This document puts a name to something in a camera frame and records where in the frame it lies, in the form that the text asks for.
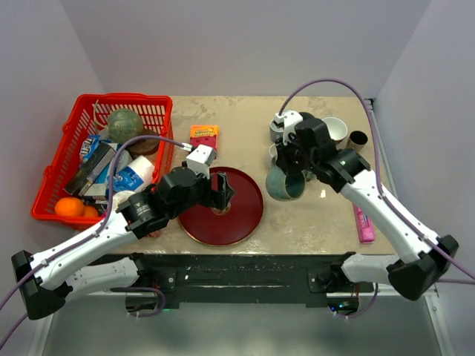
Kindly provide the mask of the teal glazed mug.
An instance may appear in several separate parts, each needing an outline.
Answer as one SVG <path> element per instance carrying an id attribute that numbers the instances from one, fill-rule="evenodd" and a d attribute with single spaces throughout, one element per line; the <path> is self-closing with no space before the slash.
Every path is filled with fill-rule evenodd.
<path id="1" fill-rule="evenodd" d="M 299 199 L 305 190 L 305 176 L 302 172 L 286 175 L 277 165 L 266 176 L 266 191 L 277 201 Z"/>

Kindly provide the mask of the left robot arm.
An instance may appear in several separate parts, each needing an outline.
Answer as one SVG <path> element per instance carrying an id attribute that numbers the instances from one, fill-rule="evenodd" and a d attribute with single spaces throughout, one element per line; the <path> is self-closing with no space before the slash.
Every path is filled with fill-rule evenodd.
<path id="1" fill-rule="evenodd" d="M 39 320 L 63 307 L 73 292 L 66 280 L 105 253 L 165 228 L 196 205 L 222 211 L 234 194 L 222 171 L 208 177 L 190 168 L 175 168 L 68 241 L 36 254 L 15 253 L 14 289 L 22 296 L 27 317 Z"/>

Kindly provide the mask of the grey-blue round mug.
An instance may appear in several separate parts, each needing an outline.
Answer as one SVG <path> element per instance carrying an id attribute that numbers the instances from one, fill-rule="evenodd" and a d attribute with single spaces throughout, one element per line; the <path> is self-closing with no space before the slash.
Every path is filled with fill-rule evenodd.
<path id="1" fill-rule="evenodd" d="M 311 182 L 316 179 L 316 175 L 314 175 L 314 173 L 311 171 L 304 170 L 303 174 L 304 174 L 306 182 Z"/>

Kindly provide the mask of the dark grey mug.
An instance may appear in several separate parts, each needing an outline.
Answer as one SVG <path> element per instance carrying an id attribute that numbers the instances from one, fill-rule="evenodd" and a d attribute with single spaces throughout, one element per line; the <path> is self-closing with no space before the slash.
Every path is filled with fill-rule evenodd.
<path id="1" fill-rule="evenodd" d="M 314 119 L 315 118 L 311 113 L 308 113 L 308 112 L 300 112 L 299 114 L 302 116 L 303 120 L 308 120 L 308 119 Z"/>

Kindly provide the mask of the small brown espresso cup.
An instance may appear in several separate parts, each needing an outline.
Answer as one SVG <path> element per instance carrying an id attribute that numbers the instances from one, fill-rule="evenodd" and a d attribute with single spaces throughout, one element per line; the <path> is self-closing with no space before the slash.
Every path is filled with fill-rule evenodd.
<path id="1" fill-rule="evenodd" d="M 352 131 L 347 140 L 347 148 L 351 148 L 354 151 L 360 151 L 367 143 L 368 136 L 362 131 Z"/>

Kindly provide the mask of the white speckled mug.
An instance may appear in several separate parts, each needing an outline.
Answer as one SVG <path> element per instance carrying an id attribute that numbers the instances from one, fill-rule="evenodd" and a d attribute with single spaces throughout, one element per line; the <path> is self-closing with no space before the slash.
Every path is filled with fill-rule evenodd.
<path id="1" fill-rule="evenodd" d="M 268 155 L 269 155 L 269 161 L 270 162 L 274 162 L 277 159 L 278 152 L 277 152 L 276 144 L 272 144 L 269 147 Z"/>

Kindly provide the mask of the small grey mug white inside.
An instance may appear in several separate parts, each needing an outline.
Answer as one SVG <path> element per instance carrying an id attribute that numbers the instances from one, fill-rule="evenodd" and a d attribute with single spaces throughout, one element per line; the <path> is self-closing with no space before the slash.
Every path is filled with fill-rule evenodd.
<path id="1" fill-rule="evenodd" d="M 272 142 L 276 142 L 283 136 L 284 129 L 278 127 L 273 121 L 269 123 L 269 136 Z"/>

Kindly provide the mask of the red floral mug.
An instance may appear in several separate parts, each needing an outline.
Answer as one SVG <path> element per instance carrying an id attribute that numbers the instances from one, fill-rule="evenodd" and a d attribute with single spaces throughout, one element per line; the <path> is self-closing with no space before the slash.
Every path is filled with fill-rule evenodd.
<path id="1" fill-rule="evenodd" d="M 348 127 L 341 119 L 329 116 L 323 118 L 322 121 L 326 124 L 330 137 L 335 143 L 341 143 L 347 138 Z"/>

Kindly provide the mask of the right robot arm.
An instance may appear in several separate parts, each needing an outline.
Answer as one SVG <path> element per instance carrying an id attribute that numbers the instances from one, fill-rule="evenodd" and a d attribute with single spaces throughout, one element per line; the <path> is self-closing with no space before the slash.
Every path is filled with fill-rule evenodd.
<path id="1" fill-rule="evenodd" d="M 283 129 L 275 143 L 278 171 L 288 177 L 312 172 L 318 181 L 360 208 L 396 252 L 346 253 L 331 268 L 332 286 L 348 291 L 356 283 L 381 283 L 408 300 L 418 300 L 448 270 L 448 260 L 455 256 L 458 242 L 451 235 L 440 237 L 386 188 L 378 189 L 370 164 L 353 149 L 337 148 L 321 119 L 289 111 L 278 124 Z"/>

